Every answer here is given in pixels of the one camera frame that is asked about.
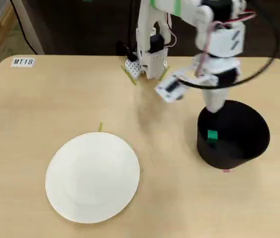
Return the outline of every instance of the floor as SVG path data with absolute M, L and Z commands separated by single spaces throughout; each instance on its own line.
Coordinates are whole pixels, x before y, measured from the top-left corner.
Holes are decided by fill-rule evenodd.
M 9 56 L 32 54 L 32 50 L 23 38 L 19 24 L 16 23 L 0 48 L 0 62 Z

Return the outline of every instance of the black cable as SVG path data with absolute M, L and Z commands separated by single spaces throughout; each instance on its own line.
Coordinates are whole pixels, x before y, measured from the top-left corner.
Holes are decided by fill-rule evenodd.
M 20 28 L 21 28 L 23 37 L 24 37 L 24 39 L 25 39 L 25 42 L 26 42 L 27 45 L 30 47 L 30 49 L 34 52 L 34 54 L 37 55 L 35 49 L 31 46 L 31 44 L 29 43 L 29 41 L 28 41 L 27 38 L 26 38 L 26 35 L 25 35 L 25 32 L 24 32 L 24 29 L 23 29 L 23 26 L 22 26 L 22 23 L 21 23 L 19 14 L 18 14 L 17 11 L 16 11 L 16 8 L 15 8 L 15 5 L 14 5 L 13 1 L 10 0 L 10 2 L 11 2 L 11 5 L 12 5 L 12 7 L 13 7 L 13 10 L 14 10 L 14 12 L 15 12 L 16 18 L 17 18 L 17 20 L 18 20 L 18 22 L 19 22 L 19 25 L 20 25 Z
M 261 9 L 261 7 L 254 0 L 251 0 L 249 2 L 255 8 L 255 10 L 265 18 L 265 20 L 270 24 L 270 26 L 273 30 L 273 34 L 274 34 L 274 38 L 275 38 L 275 48 L 274 48 L 272 56 L 268 60 L 268 62 L 260 70 L 258 70 L 256 73 L 254 73 L 253 75 L 251 75 L 251 76 L 249 76 L 249 77 L 247 77 L 247 78 L 245 78 L 245 79 L 243 79 L 239 82 L 230 84 L 230 85 L 201 86 L 201 85 L 198 85 L 198 84 L 189 83 L 187 81 L 179 79 L 180 83 L 182 83 L 183 85 L 186 85 L 188 87 L 198 88 L 198 89 L 214 90 L 214 89 L 230 88 L 230 87 L 238 86 L 238 85 L 249 82 L 250 80 L 252 80 L 252 79 L 256 78 L 257 76 L 259 76 L 260 74 L 262 74 L 265 70 L 267 70 L 268 67 L 270 67 L 270 65 L 276 59 L 276 56 L 280 51 L 280 32 L 277 29 L 277 27 L 274 25 L 270 16 L 263 9 Z

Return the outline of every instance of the cable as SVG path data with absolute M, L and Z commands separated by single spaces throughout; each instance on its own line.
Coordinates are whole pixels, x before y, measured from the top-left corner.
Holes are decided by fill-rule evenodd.
M 15 5 L 14 5 L 13 1 L 10 0 L 10 2 L 11 2 L 11 5 L 12 5 L 12 7 L 13 7 L 13 10 L 14 10 L 14 12 L 15 12 L 16 18 L 17 18 L 17 20 L 18 20 L 18 22 L 19 22 L 19 25 L 20 25 L 20 28 L 21 28 L 23 37 L 24 37 L 24 39 L 25 39 L 25 42 L 27 43 L 27 45 L 29 46 L 29 48 L 34 52 L 34 54 L 37 55 L 37 52 L 36 52 L 35 49 L 31 46 L 31 44 L 29 43 L 29 41 L 28 41 L 27 38 L 26 38 L 26 35 L 25 35 L 25 32 L 24 32 L 24 29 L 23 29 L 23 26 L 22 26 L 22 23 L 21 23 L 19 14 L 18 14 L 17 11 L 16 11 L 16 8 L 15 8 Z
M 257 5 L 254 0 L 250 1 L 250 3 L 256 9 L 256 11 L 258 13 L 260 13 L 265 18 L 265 20 L 269 23 L 269 25 L 272 28 L 273 35 L 274 35 L 274 38 L 275 38 L 275 47 L 274 47 L 272 55 L 271 55 L 270 59 L 267 61 L 267 63 L 262 68 L 260 68 L 256 73 L 252 74 L 251 76 L 249 76 L 249 77 L 247 77 L 247 78 L 245 78 L 245 79 L 243 79 L 239 82 L 230 84 L 230 85 L 201 86 L 201 85 L 198 85 L 198 84 L 193 84 L 193 83 L 189 83 L 187 81 L 178 79 L 180 83 L 182 83 L 185 86 L 191 87 L 191 88 L 206 89 L 206 90 L 230 88 L 230 87 L 235 87 L 235 86 L 238 86 L 238 85 L 249 82 L 250 80 L 252 80 L 252 79 L 256 78 L 257 76 L 259 76 L 260 74 L 262 74 L 265 70 L 267 70 L 270 67 L 270 65 L 274 62 L 277 54 L 280 51 L 280 32 L 277 29 L 277 27 L 274 25 L 270 16 L 268 14 L 266 14 L 266 12 L 263 9 L 261 9 L 261 7 L 259 5 Z
M 166 47 L 171 48 L 171 47 L 174 47 L 174 46 L 176 45 L 176 43 L 177 43 L 177 37 L 176 37 L 176 35 L 171 31 L 171 27 L 170 27 L 169 22 L 168 22 L 168 13 L 166 13 L 166 23 L 167 23 L 167 25 L 168 25 L 168 30 L 169 30 L 169 32 L 170 32 L 171 35 L 174 36 L 174 38 L 175 38 L 174 44 L 172 44 L 172 45 L 170 45 L 170 46 L 165 45 Z

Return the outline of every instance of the label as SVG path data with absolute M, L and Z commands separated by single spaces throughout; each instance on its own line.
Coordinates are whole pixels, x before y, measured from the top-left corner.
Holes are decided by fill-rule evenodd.
M 33 67 L 35 58 L 14 58 L 11 67 Z

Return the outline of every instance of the green block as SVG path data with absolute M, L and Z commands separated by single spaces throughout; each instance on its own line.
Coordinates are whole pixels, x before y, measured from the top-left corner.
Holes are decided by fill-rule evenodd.
M 218 132 L 215 130 L 208 130 L 208 139 L 218 140 Z

